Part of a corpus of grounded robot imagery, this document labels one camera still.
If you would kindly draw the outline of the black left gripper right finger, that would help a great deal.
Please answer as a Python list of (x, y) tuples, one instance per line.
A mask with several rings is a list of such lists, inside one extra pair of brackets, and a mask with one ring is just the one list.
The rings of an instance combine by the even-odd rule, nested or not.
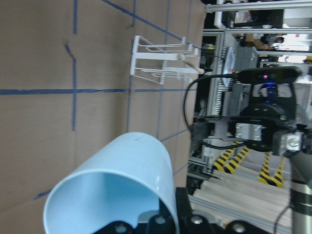
[(189, 202), (188, 193), (185, 187), (177, 187), (175, 191), (176, 209), (180, 234), (190, 234), (190, 217), (192, 208)]

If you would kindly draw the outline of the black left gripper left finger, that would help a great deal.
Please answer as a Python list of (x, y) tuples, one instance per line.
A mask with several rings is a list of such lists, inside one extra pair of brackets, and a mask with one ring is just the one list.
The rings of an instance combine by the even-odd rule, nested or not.
[(161, 227), (161, 234), (174, 233), (174, 220), (163, 201), (159, 200), (159, 218), (158, 224)]

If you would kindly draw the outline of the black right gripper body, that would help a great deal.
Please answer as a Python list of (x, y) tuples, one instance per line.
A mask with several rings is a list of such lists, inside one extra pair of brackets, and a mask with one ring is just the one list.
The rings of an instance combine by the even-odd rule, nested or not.
[(251, 86), (248, 105), (236, 116), (197, 117), (191, 125), (191, 147), (208, 146), (209, 139), (241, 141), (259, 152), (277, 156), (312, 153), (312, 126), (298, 110), (294, 85)]

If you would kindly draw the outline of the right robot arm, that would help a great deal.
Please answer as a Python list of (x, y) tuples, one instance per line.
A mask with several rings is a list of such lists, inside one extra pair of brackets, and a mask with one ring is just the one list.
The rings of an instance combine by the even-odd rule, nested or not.
[(290, 83), (252, 86), (259, 92), (238, 116), (200, 117), (191, 126), (192, 142), (217, 149), (208, 139), (240, 141), (259, 152), (289, 159), (292, 233), (312, 232), (312, 128), (297, 120), (297, 102)]

